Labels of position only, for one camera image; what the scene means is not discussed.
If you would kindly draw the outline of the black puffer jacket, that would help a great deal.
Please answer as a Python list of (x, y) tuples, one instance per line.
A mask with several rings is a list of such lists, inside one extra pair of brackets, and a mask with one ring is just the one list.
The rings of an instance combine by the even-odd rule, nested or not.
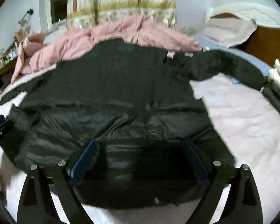
[(235, 164), (189, 84), (219, 73), (256, 90), (264, 85), (257, 67), (224, 51), (169, 57), (164, 49), (102, 41), (1, 98), (3, 105), (26, 92), (11, 108), (7, 118), (14, 126), (0, 146), (26, 172), (33, 164), (70, 161), (95, 140), (95, 162), (74, 187), (82, 203), (137, 208), (189, 202), (206, 187), (194, 179), (185, 140), (208, 166)]

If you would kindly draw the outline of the cluttered wooden desk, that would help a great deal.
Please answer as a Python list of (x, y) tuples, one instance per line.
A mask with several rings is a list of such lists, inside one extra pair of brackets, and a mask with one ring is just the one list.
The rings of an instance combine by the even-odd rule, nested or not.
[(7, 50), (0, 50), (0, 77), (4, 76), (11, 69), (14, 70), (16, 59), (18, 57), (18, 44), (26, 37), (26, 33), (21, 28), (15, 33), (13, 42)]

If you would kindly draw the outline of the pink plaid duvet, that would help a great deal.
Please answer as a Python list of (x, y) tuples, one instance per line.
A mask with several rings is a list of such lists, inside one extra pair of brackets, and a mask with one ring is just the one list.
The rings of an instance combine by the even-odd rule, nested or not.
[(60, 61), (80, 58), (92, 48), (109, 39), (121, 38), (126, 43), (152, 46), (167, 51), (187, 53), (202, 50), (199, 42), (185, 33), (166, 27), (145, 14), (107, 21), (92, 28), (70, 27), (52, 43), (45, 44), (45, 34), (31, 32), (18, 45), (18, 58), (11, 83), (22, 75), (34, 73)]

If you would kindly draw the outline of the dark folded garment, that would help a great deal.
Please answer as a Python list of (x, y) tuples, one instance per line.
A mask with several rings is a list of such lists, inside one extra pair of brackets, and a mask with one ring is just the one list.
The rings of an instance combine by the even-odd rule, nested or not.
[(267, 82), (262, 89), (262, 94), (280, 114), (280, 89), (272, 82)]

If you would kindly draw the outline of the blue floral pillow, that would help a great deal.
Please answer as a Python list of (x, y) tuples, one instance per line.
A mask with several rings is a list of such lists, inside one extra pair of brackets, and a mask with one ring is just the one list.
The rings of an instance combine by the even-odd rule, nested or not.
[(211, 41), (210, 39), (208, 39), (207, 37), (205, 37), (202, 34), (195, 35), (194, 39), (196, 41), (198, 41), (201, 46), (203, 46), (203, 50), (206, 50), (206, 51), (220, 50), (220, 51), (234, 54), (242, 59), (247, 60), (250, 64), (257, 67), (261, 71), (261, 73), (264, 77), (268, 77), (268, 75), (269, 75), (269, 70), (271, 69), (271, 66), (269, 66), (264, 61), (258, 59), (257, 57), (254, 57), (253, 55), (250, 55), (240, 49), (226, 48), (224, 46), (220, 46), (219, 44), (214, 43), (213, 41)]

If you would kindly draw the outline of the window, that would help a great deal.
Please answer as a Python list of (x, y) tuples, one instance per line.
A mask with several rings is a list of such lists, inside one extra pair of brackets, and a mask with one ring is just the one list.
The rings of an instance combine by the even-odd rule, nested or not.
[(46, 0), (46, 18), (48, 31), (66, 22), (68, 0)]

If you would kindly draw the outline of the tree print curtain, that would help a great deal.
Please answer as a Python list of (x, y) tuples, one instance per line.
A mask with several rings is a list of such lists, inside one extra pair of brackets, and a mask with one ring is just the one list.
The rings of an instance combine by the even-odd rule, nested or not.
[(175, 0), (68, 0), (67, 27), (94, 27), (133, 14), (146, 14), (167, 27), (175, 26)]

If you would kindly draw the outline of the white and wood headboard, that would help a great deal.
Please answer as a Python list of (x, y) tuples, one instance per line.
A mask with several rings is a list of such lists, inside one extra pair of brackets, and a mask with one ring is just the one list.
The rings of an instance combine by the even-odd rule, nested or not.
[(235, 2), (207, 9), (210, 18), (240, 18), (253, 20), (256, 31), (239, 48), (273, 66), (280, 61), (280, 11), (258, 3)]

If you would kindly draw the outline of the beige pillow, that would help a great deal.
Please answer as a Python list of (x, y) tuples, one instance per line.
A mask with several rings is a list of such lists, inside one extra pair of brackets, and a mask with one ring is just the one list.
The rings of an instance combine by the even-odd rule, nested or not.
[(202, 32), (204, 36), (226, 48), (246, 42), (256, 31), (254, 20), (239, 18), (211, 18)]

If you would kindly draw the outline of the green patterned cloth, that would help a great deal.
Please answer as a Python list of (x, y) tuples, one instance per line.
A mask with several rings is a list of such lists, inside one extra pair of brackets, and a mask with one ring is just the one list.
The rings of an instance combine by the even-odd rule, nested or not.
[(187, 36), (195, 36), (197, 34), (197, 30), (192, 27), (182, 27), (179, 31), (183, 32)]

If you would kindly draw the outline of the wall mounted lamp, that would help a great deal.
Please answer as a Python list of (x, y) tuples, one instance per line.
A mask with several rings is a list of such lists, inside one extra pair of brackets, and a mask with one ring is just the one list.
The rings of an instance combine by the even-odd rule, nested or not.
[(34, 10), (33, 9), (29, 9), (26, 11), (26, 13), (23, 15), (23, 17), (21, 18), (21, 20), (18, 21), (18, 24), (21, 27), (24, 27), (26, 25), (26, 23), (28, 22), (28, 18), (34, 14)]

